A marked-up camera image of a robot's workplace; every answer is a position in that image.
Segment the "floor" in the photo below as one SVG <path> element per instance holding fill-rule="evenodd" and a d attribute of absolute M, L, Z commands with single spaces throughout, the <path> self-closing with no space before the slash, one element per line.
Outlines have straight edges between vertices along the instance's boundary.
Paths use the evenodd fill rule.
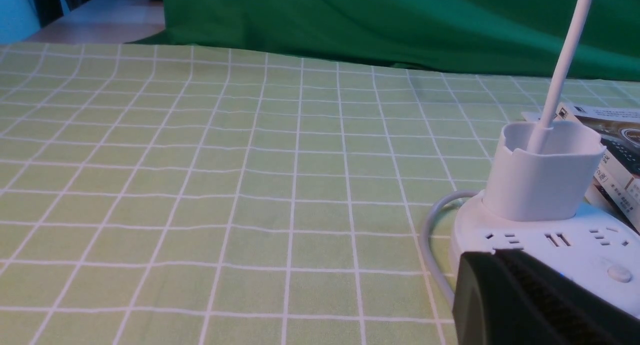
<path fill-rule="evenodd" d="M 160 1 L 91 0 L 30 36 L 28 42 L 123 44 L 165 29 Z"/>

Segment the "blue wall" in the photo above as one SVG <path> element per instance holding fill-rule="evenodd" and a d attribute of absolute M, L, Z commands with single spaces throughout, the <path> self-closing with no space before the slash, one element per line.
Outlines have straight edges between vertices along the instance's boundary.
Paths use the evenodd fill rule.
<path fill-rule="evenodd" d="M 0 0 L 0 44 L 20 42 L 40 30 L 30 0 Z"/>

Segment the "white cylindrical holder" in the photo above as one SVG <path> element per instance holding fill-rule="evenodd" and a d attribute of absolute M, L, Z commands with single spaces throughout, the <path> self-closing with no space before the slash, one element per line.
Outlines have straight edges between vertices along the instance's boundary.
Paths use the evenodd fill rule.
<path fill-rule="evenodd" d="M 527 152 L 535 122 L 502 128 L 482 203 L 514 222 L 574 217 L 606 147 L 578 122 L 554 121 L 540 154 Z"/>

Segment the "power switch button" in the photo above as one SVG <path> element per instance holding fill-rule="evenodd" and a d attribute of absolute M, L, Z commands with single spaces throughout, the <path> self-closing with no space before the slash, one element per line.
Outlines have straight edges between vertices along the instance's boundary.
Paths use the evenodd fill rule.
<path fill-rule="evenodd" d="M 633 275 L 626 268 L 620 265 L 612 265 L 607 270 L 606 273 L 611 279 L 617 282 L 630 282 Z"/>

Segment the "socket hole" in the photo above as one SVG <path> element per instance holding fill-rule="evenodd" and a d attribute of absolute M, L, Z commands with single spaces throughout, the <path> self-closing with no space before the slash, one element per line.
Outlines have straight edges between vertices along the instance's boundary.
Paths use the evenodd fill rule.
<path fill-rule="evenodd" d="M 559 246 L 556 240 L 551 236 L 550 233 L 546 233 L 544 234 L 544 236 L 546 236 L 546 239 L 549 240 L 549 243 L 551 243 L 551 245 L 553 245 L 556 248 Z"/>
<path fill-rule="evenodd" d="M 569 240 L 567 240 L 567 238 L 565 237 L 564 233 L 561 232 L 557 232 L 555 233 L 555 235 L 558 236 L 558 238 L 560 238 L 560 240 L 562 240 L 562 242 L 567 245 L 567 247 L 571 247 L 571 244 L 569 243 Z"/>

